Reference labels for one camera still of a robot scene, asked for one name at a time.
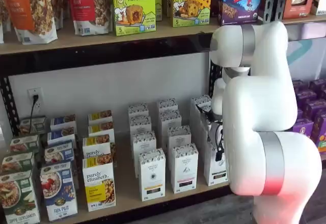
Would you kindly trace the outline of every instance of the granola bag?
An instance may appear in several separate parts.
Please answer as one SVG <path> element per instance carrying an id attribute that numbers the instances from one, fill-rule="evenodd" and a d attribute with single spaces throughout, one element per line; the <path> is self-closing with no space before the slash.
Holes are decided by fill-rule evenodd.
<path id="1" fill-rule="evenodd" d="M 70 0 L 70 4 L 76 35 L 112 31 L 112 0 Z"/>
<path id="2" fill-rule="evenodd" d="M 5 0 L 18 40 L 45 44 L 57 39 L 51 0 Z"/>

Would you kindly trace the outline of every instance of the black cable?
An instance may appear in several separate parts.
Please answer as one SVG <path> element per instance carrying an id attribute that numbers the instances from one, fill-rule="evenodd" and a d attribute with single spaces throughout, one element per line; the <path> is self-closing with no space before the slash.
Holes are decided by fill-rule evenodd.
<path id="1" fill-rule="evenodd" d="M 29 134 L 31 134 L 33 110 L 37 100 L 39 100 L 39 95 L 33 95 L 33 105 L 32 105 L 31 116 L 30 116 Z"/>

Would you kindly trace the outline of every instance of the small white box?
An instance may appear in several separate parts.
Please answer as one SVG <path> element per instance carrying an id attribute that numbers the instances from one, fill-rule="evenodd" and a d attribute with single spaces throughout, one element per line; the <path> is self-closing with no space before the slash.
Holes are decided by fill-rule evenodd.
<path id="1" fill-rule="evenodd" d="M 197 186 L 198 151 L 195 144 L 172 149 L 171 184 L 174 193 L 195 189 Z"/>
<path id="2" fill-rule="evenodd" d="M 136 178 L 139 175 L 139 155 L 156 149 L 156 138 L 153 131 L 146 131 L 132 136 L 133 166 Z"/>
<path id="3" fill-rule="evenodd" d="M 61 116 L 51 119 L 51 131 L 57 131 L 68 127 L 73 127 L 75 131 L 77 131 L 76 115 Z"/>
<path id="4" fill-rule="evenodd" d="M 207 139 L 206 153 L 204 160 L 204 177 L 208 186 L 228 181 L 226 172 L 225 154 L 222 155 L 220 161 L 216 161 L 216 146 L 211 143 L 210 138 Z"/>
<path id="5" fill-rule="evenodd" d="M 147 104 L 138 103 L 128 107 L 129 119 L 134 116 L 149 116 Z"/>
<path id="6" fill-rule="evenodd" d="M 165 161 L 162 149 L 139 155 L 139 187 L 142 201 L 165 196 Z"/>
<path id="7" fill-rule="evenodd" d="M 180 147 L 192 143 L 192 135 L 189 126 L 169 127 L 168 131 L 168 162 L 169 169 L 172 166 L 172 148 Z"/>
<path id="8" fill-rule="evenodd" d="M 158 136 L 160 146 L 164 151 L 168 150 L 168 129 L 169 127 L 181 126 L 182 118 L 178 110 L 167 109 L 159 113 Z"/>
<path id="9" fill-rule="evenodd" d="M 104 110 L 98 113 L 93 113 L 88 115 L 88 125 L 94 126 L 105 122 L 112 122 L 112 112 L 111 110 Z"/>
<path id="10" fill-rule="evenodd" d="M 57 143 L 62 143 L 64 141 L 72 141 L 73 148 L 76 148 L 76 137 L 75 129 L 73 127 L 68 127 L 56 131 L 49 132 L 47 134 L 47 145 L 50 147 Z"/>
<path id="11" fill-rule="evenodd" d="M 105 122 L 88 127 L 88 136 L 109 135 L 110 142 L 115 142 L 113 122 Z"/>

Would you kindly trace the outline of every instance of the white robotic arm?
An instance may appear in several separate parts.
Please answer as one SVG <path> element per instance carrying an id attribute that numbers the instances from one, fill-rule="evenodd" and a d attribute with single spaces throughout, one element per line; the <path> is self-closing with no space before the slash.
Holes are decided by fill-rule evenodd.
<path id="1" fill-rule="evenodd" d="M 280 132 L 297 116 L 287 42 L 281 22 L 223 26 L 211 42 L 213 62 L 224 67 L 211 106 L 223 115 L 230 187 L 235 194 L 255 196 L 259 224 L 297 224 L 321 177 L 313 142 Z M 250 66 L 251 76 L 239 66 Z"/>

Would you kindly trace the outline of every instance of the apple pie bobo's box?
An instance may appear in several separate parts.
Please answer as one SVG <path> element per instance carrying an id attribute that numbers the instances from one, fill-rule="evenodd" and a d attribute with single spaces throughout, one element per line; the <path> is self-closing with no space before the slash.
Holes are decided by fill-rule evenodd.
<path id="1" fill-rule="evenodd" d="M 117 36 L 156 30 L 155 0 L 113 0 Z"/>

